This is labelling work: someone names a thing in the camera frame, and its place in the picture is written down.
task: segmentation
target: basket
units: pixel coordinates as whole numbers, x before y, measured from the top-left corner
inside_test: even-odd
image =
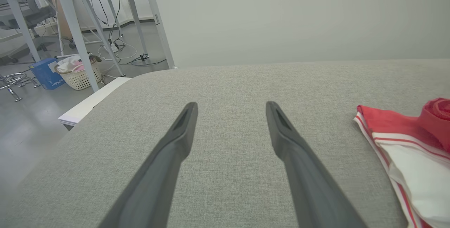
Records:
[[[102,74],[100,73],[100,70],[97,67],[96,61],[90,61],[90,64],[92,66],[92,70],[94,71],[95,81],[98,83],[102,80]],[[58,71],[58,65],[55,65],[55,71],[61,75],[61,77],[66,81],[67,84],[69,84],[70,87],[72,87],[75,90],[82,90],[85,88],[90,87],[89,78],[87,77],[86,71],[82,70],[79,72],[60,72]]]

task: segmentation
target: cardboard box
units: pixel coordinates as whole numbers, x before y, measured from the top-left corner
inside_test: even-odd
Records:
[[[29,66],[44,89],[53,90],[66,82],[54,69],[56,61],[56,58],[47,58]]]

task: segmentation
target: floor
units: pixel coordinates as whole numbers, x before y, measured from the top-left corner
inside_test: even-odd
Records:
[[[145,37],[147,50],[150,58],[142,63],[157,63],[165,59],[158,31],[154,23],[141,23]],[[126,45],[119,52],[118,57],[130,57],[123,59],[121,63],[127,63],[137,58],[143,53],[143,49],[136,33],[135,25],[130,24],[122,29],[124,38],[121,38]],[[96,40],[93,34],[85,34],[89,40]],[[117,39],[118,32],[114,31],[113,39]],[[101,43],[87,45],[88,52],[98,55],[97,51]],[[49,50],[60,51],[59,44],[48,46]],[[60,53],[50,52],[51,56]],[[77,53],[76,49],[71,49],[66,42],[64,53],[66,55]],[[102,56],[109,58],[108,53],[102,48]],[[20,58],[19,62],[30,62],[31,56]],[[12,74],[23,72],[30,64],[15,64],[0,66],[0,74]],[[99,63],[101,71],[105,71],[113,65],[112,61],[103,60]],[[150,66],[121,65],[126,77],[135,77],[152,71],[166,70],[166,61]],[[30,71],[27,75],[34,77]],[[117,68],[113,67],[107,73],[118,77]],[[112,81],[110,77],[105,78],[105,83]],[[92,88],[84,90],[74,90],[67,84],[55,90],[45,90],[42,87],[33,88],[32,84],[24,87],[14,87],[13,90],[23,99],[15,102],[7,90],[0,90],[0,213],[7,204],[8,196],[14,193],[16,186],[33,169],[33,167],[51,150],[65,134],[66,128],[58,121],[58,117],[71,109],[73,106],[84,100],[93,93]]]

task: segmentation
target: table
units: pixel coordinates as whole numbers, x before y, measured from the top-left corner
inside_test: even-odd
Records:
[[[66,129],[71,130],[79,123],[100,101],[106,98],[111,92],[116,90],[123,83],[130,80],[130,77],[118,77],[105,85],[102,89],[85,98],[78,105],[61,115],[58,119]]]
[[[34,46],[33,43],[33,39],[32,36],[30,35],[29,31],[28,31],[28,27],[27,24],[25,23],[24,20],[24,16],[20,10],[20,6],[18,4],[17,0],[7,0],[10,8],[16,18],[16,21],[18,22],[18,25],[21,29],[21,32],[24,36],[25,41],[27,42],[30,52],[32,54],[32,56],[35,58],[35,61],[40,61],[40,57],[37,53],[37,49]],[[83,36],[82,36],[82,32],[80,30],[80,26],[78,24],[78,19],[77,19],[77,15],[76,15],[76,11],[75,11],[75,7],[73,4],[72,0],[60,0],[61,1],[61,5],[63,8],[63,11],[65,13],[66,16],[66,20],[69,24],[69,28],[70,31],[72,33],[73,36],[73,40],[77,46],[77,50],[78,53],[80,54],[81,58],[82,58],[82,62],[83,65],[85,66],[86,69],[86,73],[89,77],[89,81],[92,85],[92,89],[94,90],[94,92],[96,92],[98,90],[98,85],[97,82],[95,81],[95,76],[94,76],[94,72],[90,66],[90,61],[89,61],[89,57],[87,54],[87,49],[83,40]],[[134,0],[128,0],[129,4],[130,4],[130,8],[131,8],[131,13],[133,15],[133,19],[141,40],[141,44],[143,47],[143,51],[144,51],[144,56],[148,56],[148,52],[147,52],[147,48],[145,46],[145,40],[143,38],[143,34],[142,34],[142,29],[140,27],[140,22],[139,22],[139,17],[138,17],[138,13],[137,13],[137,9],[136,9],[136,5]],[[92,19],[94,25],[95,25],[95,29],[98,30],[103,30],[100,22],[98,21],[98,19],[95,17],[95,13],[93,10],[93,7],[91,5],[91,3],[89,2],[89,0],[82,0],[83,5],[86,7],[87,13],[89,14],[90,18]],[[112,8],[112,2],[111,0],[108,0],[108,4],[110,5],[111,9],[114,11],[114,8]],[[124,77],[125,74],[122,72],[119,63],[117,61],[116,56],[114,55],[114,52],[112,51],[111,47],[109,46],[109,42],[107,42],[107,39],[105,37],[105,35],[103,34],[103,32],[98,32],[98,36],[100,38],[100,40],[103,42],[103,44],[105,44],[105,49],[108,51],[110,57],[113,59],[114,64],[116,65],[117,69],[119,70],[119,73],[121,74],[121,77]]]

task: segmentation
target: gray table surface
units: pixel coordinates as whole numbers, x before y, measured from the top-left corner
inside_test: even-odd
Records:
[[[296,227],[265,103],[276,101],[371,228],[406,227],[359,104],[418,116],[450,97],[450,60],[380,60],[156,71],[100,102],[21,183],[5,227],[95,227],[183,106],[198,103],[168,227]]]

